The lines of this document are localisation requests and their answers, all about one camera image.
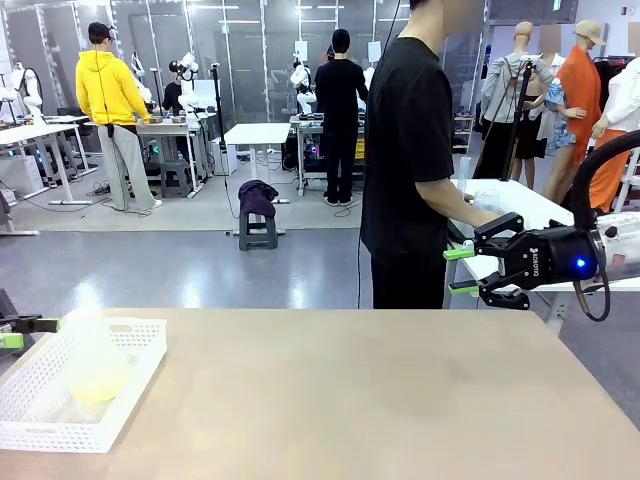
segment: black t-shirt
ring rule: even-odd
[[[162,108],[165,110],[173,109],[174,115],[179,115],[182,110],[182,105],[178,101],[178,97],[182,95],[182,87],[176,82],[171,82],[164,87],[164,100],[162,101]]]
[[[362,68],[351,60],[331,60],[316,73],[316,96],[324,113],[324,131],[358,129],[358,100],[367,101]]]
[[[362,240],[380,262],[441,258],[447,219],[415,183],[453,174],[452,112],[438,57],[416,38],[395,39],[373,76],[365,125]]]

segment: cap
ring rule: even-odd
[[[573,33],[582,37],[587,37],[596,45],[607,44],[607,42],[602,40],[602,26],[594,20],[583,20],[578,23]]]
[[[108,27],[104,23],[93,22],[89,25],[89,41],[93,45],[98,45],[104,42],[107,38],[113,40],[111,36],[111,30],[113,27]]]

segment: person in black clothing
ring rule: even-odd
[[[478,227],[497,217],[465,203],[449,180],[451,86],[434,52],[445,19],[456,20],[448,8],[460,1],[411,0],[411,19],[371,83],[361,238],[371,253],[374,308],[442,308],[447,219]]]
[[[358,101],[356,91],[367,101],[364,73],[347,59],[351,38],[338,29],[331,41],[334,60],[316,74],[316,96],[324,109],[324,148],[327,159],[327,191],[324,201],[331,206],[350,205],[353,187],[353,163],[358,140]]]
[[[178,101],[178,97],[182,95],[182,86],[178,77],[178,65],[176,61],[169,63],[169,71],[173,75],[173,82],[168,83],[164,87],[164,99],[162,100],[162,108],[165,110],[173,110],[175,116],[180,115],[182,105]],[[187,147],[187,139],[184,137],[176,137],[176,147],[185,161],[189,161],[189,147]]]

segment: white humanoid robot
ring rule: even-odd
[[[302,108],[302,113],[308,115],[311,113],[310,103],[315,103],[318,99],[316,94],[311,90],[311,70],[304,63],[296,58],[293,62],[293,73],[289,80],[298,91],[298,103]]]
[[[180,79],[180,86],[182,87],[182,95],[178,97],[178,102],[182,105],[182,108],[187,114],[187,122],[197,119],[195,109],[198,108],[198,96],[195,94],[194,85],[196,74],[198,73],[199,66],[195,57],[191,52],[182,57],[182,60],[178,60],[175,63],[177,68],[178,78]]]
[[[42,118],[42,96],[40,95],[40,81],[38,75],[32,68],[24,68],[21,62],[16,65],[11,72],[12,88],[0,87],[0,99],[3,102],[14,102],[18,99],[19,93],[24,87],[25,96],[22,102],[29,109],[29,113],[34,124],[45,123]]]

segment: shoe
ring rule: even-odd
[[[341,207],[349,207],[353,205],[353,197],[349,197],[349,200],[340,200],[338,203]]]
[[[327,205],[329,205],[330,207],[339,207],[340,206],[340,202],[338,202],[337,200],[334,200],[332,198],[329,198],[328,196],[323,196],[322,197],[322,201],[324,203],[326,203]]]

